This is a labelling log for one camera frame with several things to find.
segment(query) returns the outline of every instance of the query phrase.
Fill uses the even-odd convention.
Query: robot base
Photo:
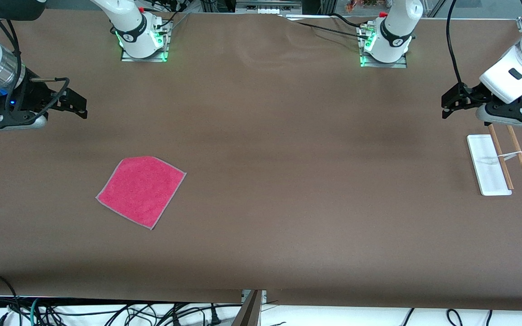
[[[158,32],[162,35],[157,37],[158,42],[162,42],[164,45],[154,52],[151,56],[146,58],[134,58],[130,56],[130,54],[124,51],[122,48],[122,44],[120,47],[122,48],[122,54],[120,55],[120,61],[122,62],[166,62],[168,61],[168,49],[170,48],[170,36],[172,35],[172,21],[169,22],[166,26],[162,27]]]
[[[364,31],[359,27],[356,27],[356,32],[358,35],[366,35],[370,37],[371,31]],[[397,62],[385,63],[380,62],[372,57],[372,55],[364,50],[367,39],[358,38],[358,47],[360,48],[360,66],[362,67],[374,67],[374,68],[408,68],[406,64],[406,55],[403,54]]]

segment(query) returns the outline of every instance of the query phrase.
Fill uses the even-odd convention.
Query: white floor
[[[199,304],[191,306],[210,306]],[[153,306],[157,314],[168,311],[172,305]],[[60,307],[58,312],[90,313],[113,311],[122,308],[122,305],[110,306],[69,306]],[[221,326],[228,326],[237,315],[238,307],[217,309],[218,316],[225,322]],[[401,326],[407,308],[359,308],[359,307],[314,307],[314,306],[274,306],[264,305],[261,313],[261,326],[275,326],[285,322],[283,326]],[[0,317],[6,312],[0,308]],[[408,326],[450,326],[445,309],[416,309],[412,314]],[[464,326],[484,326],[487,319],[486,310],[458,310]],[[211,320],[210,310],[205,311],[207,324]],[[64,316],[67,326],[104,326],[112,314],[95,316],[72,317]],[[121,314],[112,326],[123,326],[126,313]],[[29,320],[24,318],[24,326],[29,326]],[[180,319],[182,326],[201,326],[203,315],[199,312]],[[17,314],[10,314],[5,326],[18,326]],[[135,318],[130,326],[150,326],[150,323]],[[495,311],[490,326],[522,326],[522,312]]]

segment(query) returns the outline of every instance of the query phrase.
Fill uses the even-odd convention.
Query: pink cloth
[[[96,199],[134,223],[153,229],[185,175],[156,157],[125,158]]]

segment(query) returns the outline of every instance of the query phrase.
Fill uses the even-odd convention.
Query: white tray
[[[470,134],[470,156],[477,174],[478,186],[483,196],[509,196],[513,192],[507,188],[505,176],[497,157],[490,134]]]

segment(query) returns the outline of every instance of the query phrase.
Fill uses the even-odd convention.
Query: brown table
[[[271,15],[191,15],[163,64],[120,62],[101,12],[16,26],[29,68],[70,77],[89,109],[0,132],[0,274],[21,295],[522,309],[522,173],[481,196],[465,137],[486,128],[440,118],[443,20],[420,22],[406,70]],[[452,28],[470,85],[520,35]],[[188,173],[153,231],[95,199],[139,155]]]

